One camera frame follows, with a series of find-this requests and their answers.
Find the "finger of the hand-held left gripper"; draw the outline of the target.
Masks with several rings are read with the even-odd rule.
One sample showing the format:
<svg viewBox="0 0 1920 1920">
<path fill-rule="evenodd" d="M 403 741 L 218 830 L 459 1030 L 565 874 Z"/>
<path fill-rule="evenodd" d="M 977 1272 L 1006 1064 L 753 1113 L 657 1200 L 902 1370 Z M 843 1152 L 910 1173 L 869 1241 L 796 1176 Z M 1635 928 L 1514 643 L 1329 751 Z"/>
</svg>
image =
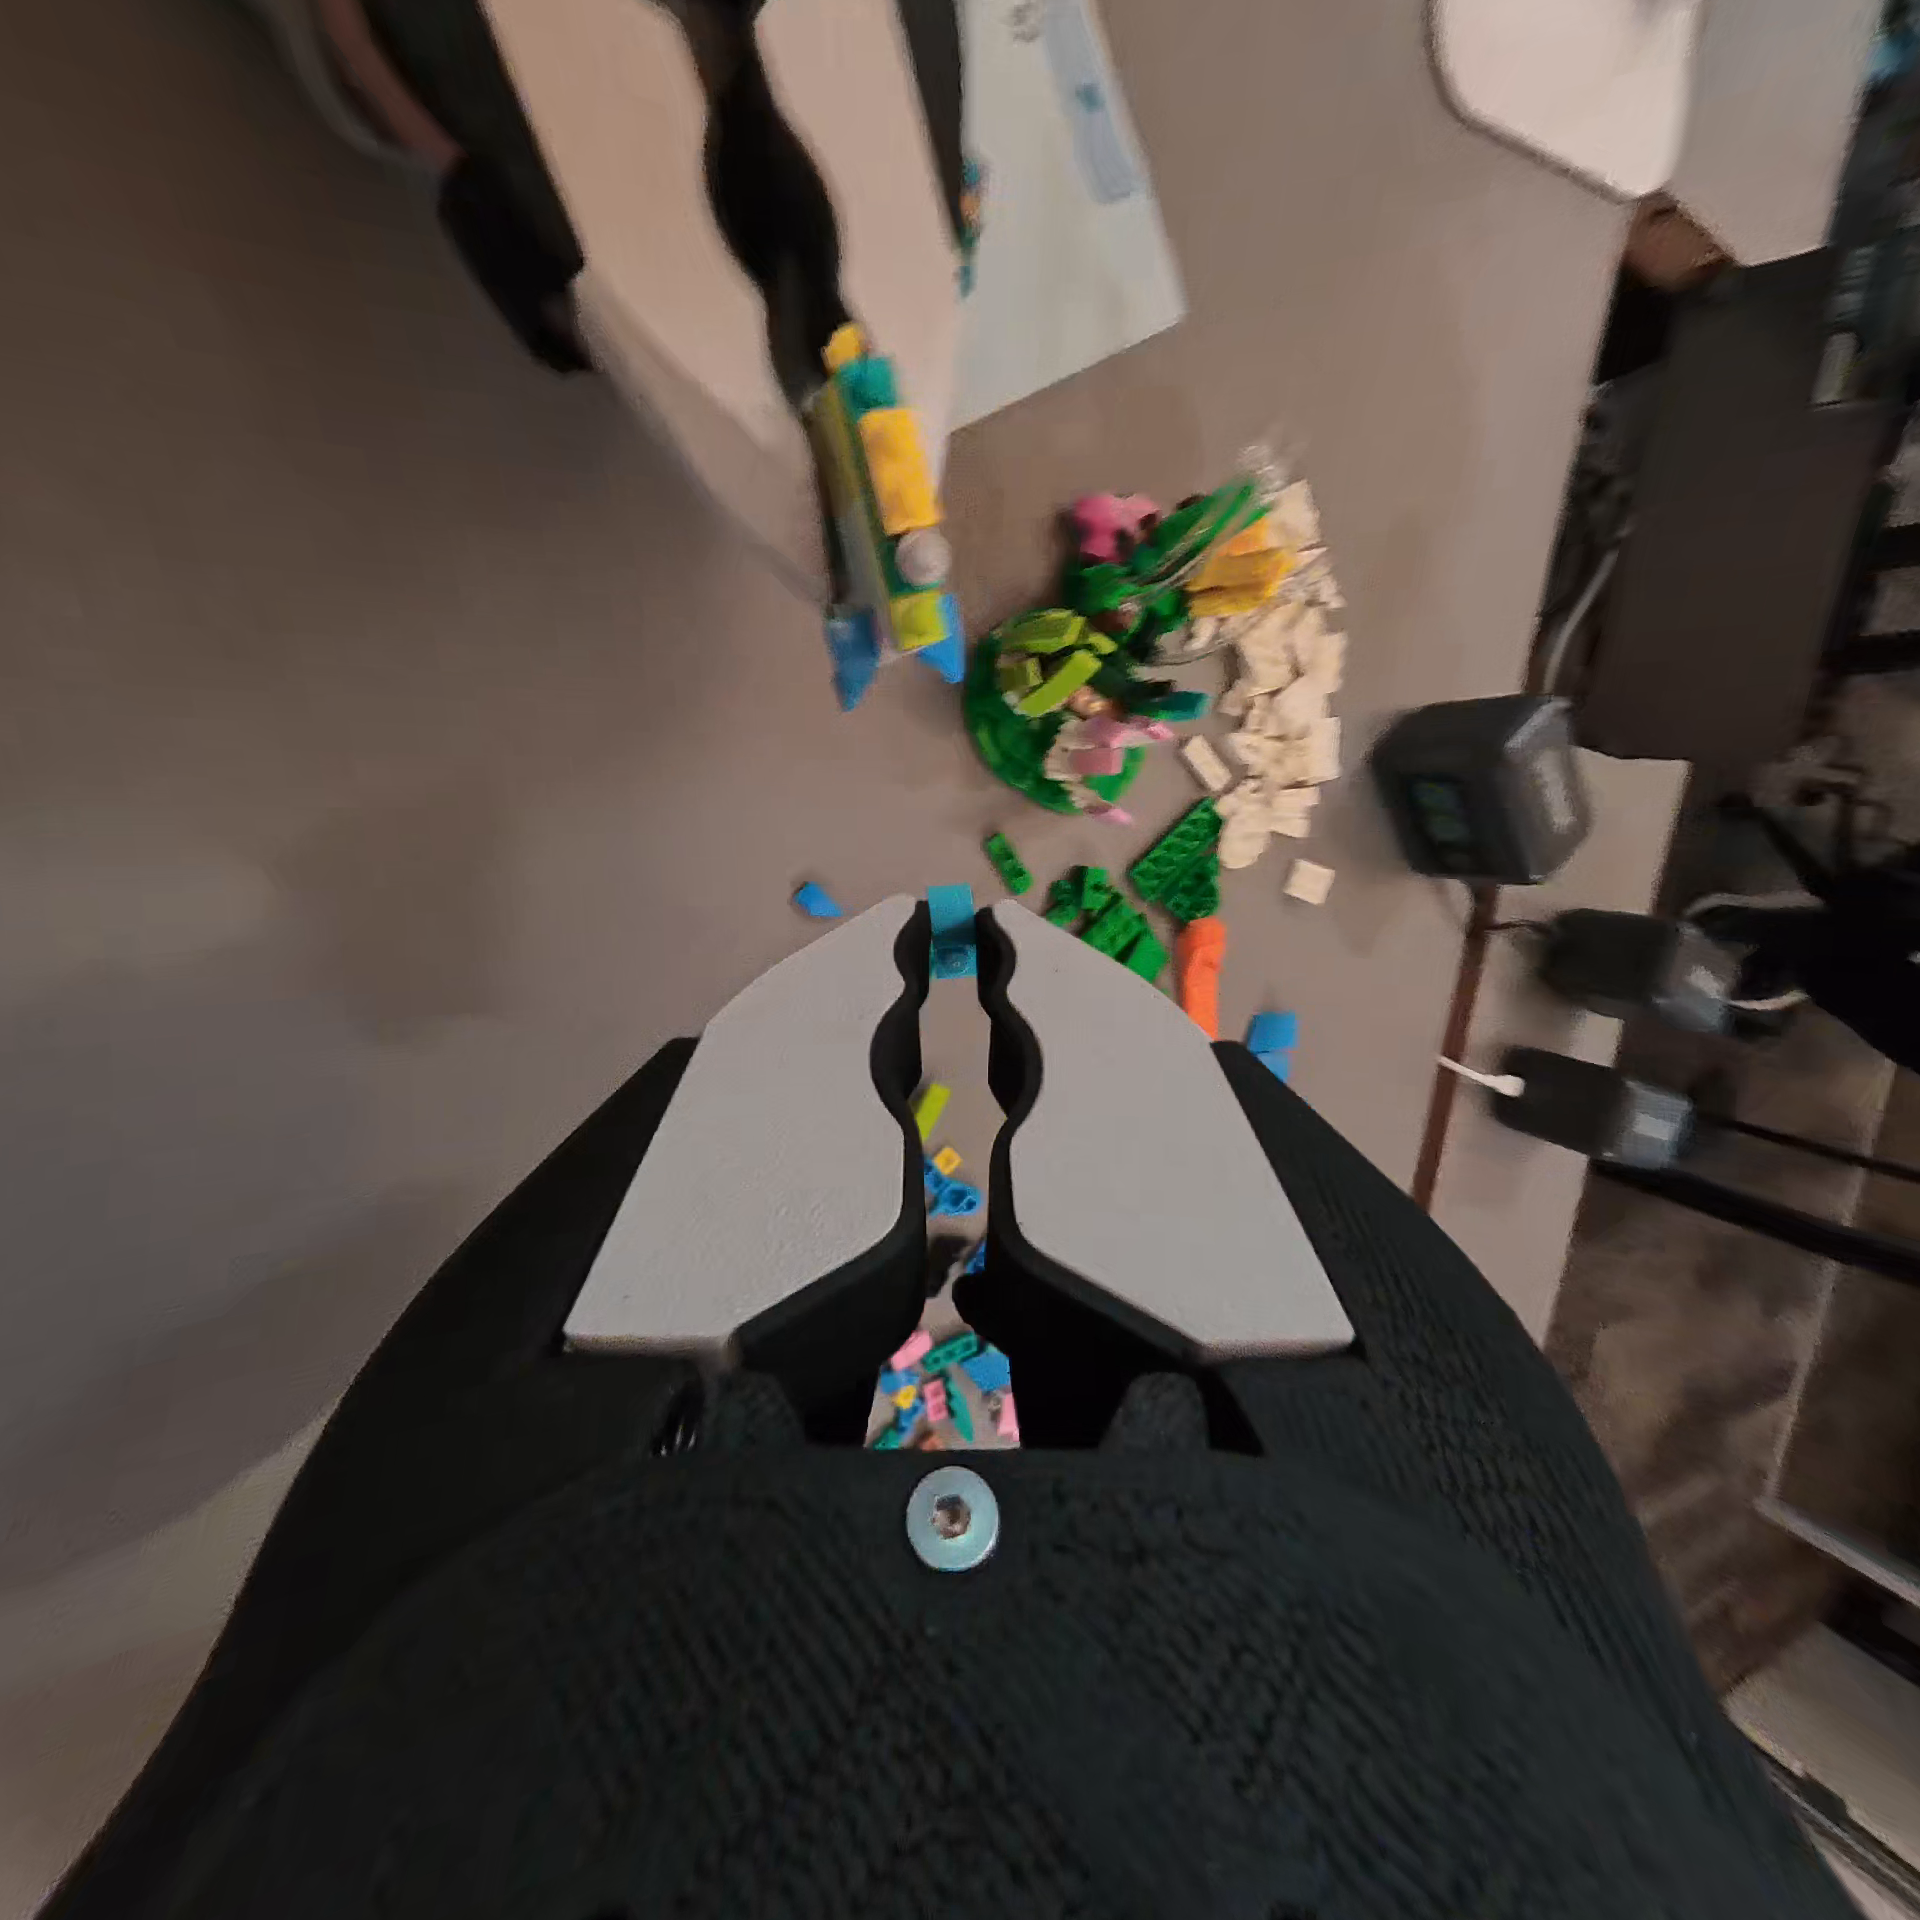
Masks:
<svg viewBox="0 0 1920 1920">
<path fill-rule="evenodd" d="M 943 439 L 964 328 L 956 4 L 769 4 L 763 65 L 829 195 L 841 304 Z"/>
<path fill-rule="evenodd" d="M 829 597 L 812 458 L 709 199 L 745 26 L 728 4 L 491 4 L 488 22 L 585 259 L 594 366 L 782 584 Z"/>
</svg>

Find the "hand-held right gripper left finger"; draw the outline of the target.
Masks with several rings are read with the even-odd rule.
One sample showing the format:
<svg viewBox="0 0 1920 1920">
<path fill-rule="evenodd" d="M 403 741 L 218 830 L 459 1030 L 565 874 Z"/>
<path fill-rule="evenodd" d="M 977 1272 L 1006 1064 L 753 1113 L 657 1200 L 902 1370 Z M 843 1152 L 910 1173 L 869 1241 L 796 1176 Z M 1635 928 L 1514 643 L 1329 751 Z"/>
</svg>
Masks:
<svg viewBox="0 0 1920 1920">
<path fill-rule="evenodd" d="M 565 1320 L 565 1345 L 782 1383 L 856 1444 L 926 1310 L 927 905 L 885 896 L 695 1039 Z"/>
</svg>

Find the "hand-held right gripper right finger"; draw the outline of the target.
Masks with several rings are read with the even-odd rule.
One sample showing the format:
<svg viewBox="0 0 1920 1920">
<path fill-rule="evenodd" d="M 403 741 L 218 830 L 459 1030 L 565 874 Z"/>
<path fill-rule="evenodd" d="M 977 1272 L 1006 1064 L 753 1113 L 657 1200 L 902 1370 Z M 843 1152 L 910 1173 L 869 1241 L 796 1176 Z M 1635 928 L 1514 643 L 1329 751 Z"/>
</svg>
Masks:
<svg viewBox="0 0 1920 1920">
<path fill-rule="evenodd" d="M 1193 1383 L 1198 1432 L 1237 1445 L 1228 1367 L 1349 1356 L 1356 1323 L 1225 1059 L 1015 902 L 977 917 L 977 985 L 1004 1113 L 977 1325 L 1024 1445 L 1099 1445 L 1143 1376 Z"/>
</svg>

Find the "multicoloured striped brick model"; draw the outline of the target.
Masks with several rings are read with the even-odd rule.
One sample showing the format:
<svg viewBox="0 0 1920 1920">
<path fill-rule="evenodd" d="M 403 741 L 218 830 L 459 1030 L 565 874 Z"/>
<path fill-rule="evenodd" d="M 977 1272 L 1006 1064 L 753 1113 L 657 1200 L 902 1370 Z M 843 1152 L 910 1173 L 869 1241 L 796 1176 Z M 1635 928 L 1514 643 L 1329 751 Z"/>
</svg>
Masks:
<svg viewBox="0 0 1920 1920">
<path fill-rule="evenodd" d="M 804 425 L 824 498 L 824 636 L 841 712 L 860 709 L 895 659 L 919 659 L 946 686 L 964 683 L 954 546 L 921 413 L 906 404 L 895 363 L 860 322 L 841 322 L 825 339 Z"/>
</svg>

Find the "white instruction booklet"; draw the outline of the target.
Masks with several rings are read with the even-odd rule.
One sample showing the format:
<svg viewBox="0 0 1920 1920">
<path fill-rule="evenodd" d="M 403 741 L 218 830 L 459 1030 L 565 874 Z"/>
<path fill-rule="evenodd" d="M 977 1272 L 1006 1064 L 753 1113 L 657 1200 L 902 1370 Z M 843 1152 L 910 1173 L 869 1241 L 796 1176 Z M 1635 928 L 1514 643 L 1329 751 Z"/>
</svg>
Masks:
<svg viewBox="0 0 1920 1920">
<path fill-rule="evenodd" d="M 1188 314 L 1099 4 L 962 4 L 983 171 L 950 425 L 1054 388 Z"/>
</svg>

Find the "pile of green bricks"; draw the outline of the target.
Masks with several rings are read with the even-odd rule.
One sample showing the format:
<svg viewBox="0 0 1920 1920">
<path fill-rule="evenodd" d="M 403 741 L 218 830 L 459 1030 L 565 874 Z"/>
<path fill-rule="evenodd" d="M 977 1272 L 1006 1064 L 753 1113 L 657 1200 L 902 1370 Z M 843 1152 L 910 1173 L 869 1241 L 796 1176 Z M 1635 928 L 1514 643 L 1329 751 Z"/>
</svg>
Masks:
<svg viewBox="0 0 1920 1920">
<path fill-rule="evenodd" d="M 1123 874 L 1089 863 L 1058 874 L 1041 920 L 1176 999 L 1180 928 L 1223 917 L 1223 830 L 1212 798 L 1188 806 Z"/>
</svg>

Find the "black charger box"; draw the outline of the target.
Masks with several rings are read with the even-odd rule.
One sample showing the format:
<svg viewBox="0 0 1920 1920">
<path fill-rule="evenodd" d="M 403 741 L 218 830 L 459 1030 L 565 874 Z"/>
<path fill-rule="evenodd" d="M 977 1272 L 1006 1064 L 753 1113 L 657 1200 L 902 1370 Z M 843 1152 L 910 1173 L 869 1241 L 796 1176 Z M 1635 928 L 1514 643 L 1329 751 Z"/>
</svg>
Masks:
<svg viewBox="0 0 1920 1920">
<path fill-rule="evenodd" d="M 1531 978 L 1551 999 L 1618 1023 L 1655 1023 L 1695 1039 L 1766 1028 L 1797 999 L 1762 999 L 1742 982 L 1745 954 L 1697 925 L 1605 907 L 1554 914 L 1538 939 Z"/>
<path fill-rule="evenodd" d="M 1514 1044 L 1499 1060 L 1493 1117 L 1580 1160 L 1667 1173 L 1693 1145 L 1697 1106 L 1612 1064 Z"/>
</svg>

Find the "green brick flower model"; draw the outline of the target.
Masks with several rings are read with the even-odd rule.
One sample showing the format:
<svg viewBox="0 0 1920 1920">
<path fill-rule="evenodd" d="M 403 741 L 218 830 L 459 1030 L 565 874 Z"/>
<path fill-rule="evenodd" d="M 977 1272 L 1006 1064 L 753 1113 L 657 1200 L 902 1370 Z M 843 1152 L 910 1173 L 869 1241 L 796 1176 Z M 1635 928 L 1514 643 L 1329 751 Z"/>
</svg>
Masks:
<svg viewBox="0 0 1920 1920">
<path fill-rule="evenodd" d="M 1282 462 L 1249 459 L 1173 507 L 1078 497 L 1054 597 L 972 643 L 964 721 L 980 764 L 1046 814 L 1127 825 L 1145 755 L 1212 704 L 1180 672 L 1278 609 L 1324 556 L 1309 478 Z"/>
</svg>

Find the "black power box green display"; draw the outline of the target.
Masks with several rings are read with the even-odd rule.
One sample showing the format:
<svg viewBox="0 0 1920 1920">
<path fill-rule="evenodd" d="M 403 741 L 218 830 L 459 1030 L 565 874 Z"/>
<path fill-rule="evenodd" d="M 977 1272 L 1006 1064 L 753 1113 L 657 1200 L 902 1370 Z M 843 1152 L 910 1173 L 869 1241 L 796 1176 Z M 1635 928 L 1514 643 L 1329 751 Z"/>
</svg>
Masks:
<svg viewBox="0 0 1920 1920">
<path fill-rule="evenodd" d="M 1406 865 L 1468 883 L 1536 883 L 1594 832 L 1570 703 L 1486 694 L 1402 712 L 1368 772 Z"/>
</svg>

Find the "white rounded mat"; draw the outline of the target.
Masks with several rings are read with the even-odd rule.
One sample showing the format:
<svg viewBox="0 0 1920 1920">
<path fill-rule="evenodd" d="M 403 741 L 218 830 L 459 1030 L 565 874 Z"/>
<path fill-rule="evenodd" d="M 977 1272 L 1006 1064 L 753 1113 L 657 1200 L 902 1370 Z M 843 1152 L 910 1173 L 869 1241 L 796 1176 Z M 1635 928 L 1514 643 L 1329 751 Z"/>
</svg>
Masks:
<svg viewBox="0 0 1920 1920">
<path fill-rule="evenodd" d="M 1426 4 L 1448 106 L 1619 201 L 1669 187 L 1705 4 Z"/>
</svg>

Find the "black case white print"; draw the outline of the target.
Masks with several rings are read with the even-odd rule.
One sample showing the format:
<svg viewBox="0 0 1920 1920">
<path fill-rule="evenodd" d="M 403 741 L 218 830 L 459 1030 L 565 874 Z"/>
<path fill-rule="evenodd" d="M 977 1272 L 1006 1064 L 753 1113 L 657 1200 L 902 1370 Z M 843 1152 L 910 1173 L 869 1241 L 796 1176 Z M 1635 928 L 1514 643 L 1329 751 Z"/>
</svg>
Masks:
<svg viewBox="0 0 1920 1920">
<path fill-rule="evenodd" d="M 1915 366 L 1915 227 L 1745 266 L 1676 322 L 1578 691 L 1587 748 L 1719 772 L 1789 751 Z"/>
</svg>

